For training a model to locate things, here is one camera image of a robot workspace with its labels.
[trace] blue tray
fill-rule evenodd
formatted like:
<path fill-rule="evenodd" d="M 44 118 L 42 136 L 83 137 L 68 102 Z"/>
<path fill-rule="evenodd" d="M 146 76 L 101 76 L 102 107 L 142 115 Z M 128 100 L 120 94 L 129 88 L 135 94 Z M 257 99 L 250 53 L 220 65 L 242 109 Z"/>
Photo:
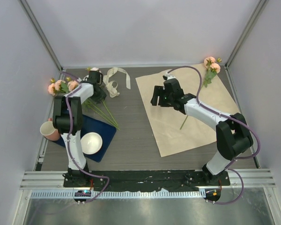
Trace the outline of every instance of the blue tray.
<path fill-rule="evenodd" d="M 84 156 L 99 163 L 102 160 L 108 146 L 110 145 L 116 131 L 117 131 L 117 129 L 115 127 L 113 127 L 107 123 L 104 123 L 102 121 L 99 121 L 99 120 L 96 120 L 96 119 L 83 115 L 83 126 L 81 129 L 81 138 L 86 133 L 95 132 L 95 133 L 98 133 L 102 137 L 102 141 L 103 141 L 102 147 L 97 153 L 92 154 L 92 155 L 84 154 Z M 60 139 L 58 139 L 57 141 L 55 141 L 55 143 L 60 146 L 66 147 L 62 137 Z"/>

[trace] pink mug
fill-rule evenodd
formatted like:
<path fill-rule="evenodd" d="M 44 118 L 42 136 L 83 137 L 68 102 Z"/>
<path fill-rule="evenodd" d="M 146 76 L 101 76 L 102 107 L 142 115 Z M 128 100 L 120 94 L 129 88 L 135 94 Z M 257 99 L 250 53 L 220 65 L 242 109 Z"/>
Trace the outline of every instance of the pink mug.
<path fill-rule="evenodd" d="M 41 134 L 50 141 L 57 141 L 60 138 L 60 133 L 54 128 L 52 119 L 49 118 L 48 121 L 41 125 L 39 129 Z"/>

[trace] white plate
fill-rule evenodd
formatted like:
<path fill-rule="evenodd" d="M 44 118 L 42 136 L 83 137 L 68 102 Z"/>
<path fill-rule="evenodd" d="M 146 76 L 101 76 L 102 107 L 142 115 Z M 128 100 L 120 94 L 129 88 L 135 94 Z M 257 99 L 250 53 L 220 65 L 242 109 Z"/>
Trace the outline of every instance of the white plate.
<path fill-rule="evenodd" d="M 82 151 L 91 155 L 98 152 L 102 147 L 102 137 L 94 132 L 87 133 L 81 139 Z"/>

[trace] table surface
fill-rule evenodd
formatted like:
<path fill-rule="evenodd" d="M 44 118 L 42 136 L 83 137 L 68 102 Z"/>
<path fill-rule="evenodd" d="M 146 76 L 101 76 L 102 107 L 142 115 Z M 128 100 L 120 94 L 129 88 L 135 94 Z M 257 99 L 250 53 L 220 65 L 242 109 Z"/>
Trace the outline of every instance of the table surface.
<path fill-rule="evenodd" d="M 110 81 L 118 82 L 120 95 L 106 98 L 106 104 L 119 124 L 118 130 L 100 163 L 87 158 L 90 170 L 168 170 L 201 169 L 216 153 L 216 143 L 187 150 L 171 156 L 161 157 L 135 78 L 159 73 L 172 67 L 130 67 L 124 68 L 131 78 L 131 89 L 126 88 L 126 75 L 118 72 Z M 85 77 L 85 69 L 68 69 L 67 72 L 77 77 Z M 225 70 L 218 74 L 223 84 L 232 95 Z M 83 110 L 83 114 L 104 121 L 92 110 Z M 243 155 L 250 155 L 247 150 Z M 48 142 L 42 171 L 66 171 L 68 158 L 66 149 Z M 238 160 L 231 168 L 256 168 L 253 159 Z"/>

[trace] brown paper sheet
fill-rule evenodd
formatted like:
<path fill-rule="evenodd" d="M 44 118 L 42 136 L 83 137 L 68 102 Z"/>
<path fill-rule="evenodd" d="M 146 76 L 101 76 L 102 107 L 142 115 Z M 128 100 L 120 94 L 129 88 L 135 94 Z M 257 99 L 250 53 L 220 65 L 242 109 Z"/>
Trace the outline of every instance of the brown paper sheet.
<path fill-rule="evenodd" d="M 193 65 L 193 67 L 197 68 L 203 77 L 205 76 L 203 64 Z M 165 72 L 166 70 L 158 74 L 136 78 L 161 157 L 215 142 L 215 131 L 198 119 L 188 117 L 182 130 L 179 130 L 185 115 L 172 107 L 151 105 L 154 86 L 163 86 Z M 195 70 L 181 68 L 171 74 L 179 80 L 184 93 L 197 94 L 200 79 Z M 202 88 L 199 98 L 200 101 L 220 111 L 231 114 L 239 112 L 237 105 L 218 76 L 212 80 L 212 84 L 209 84 L 207 88 Z"/>

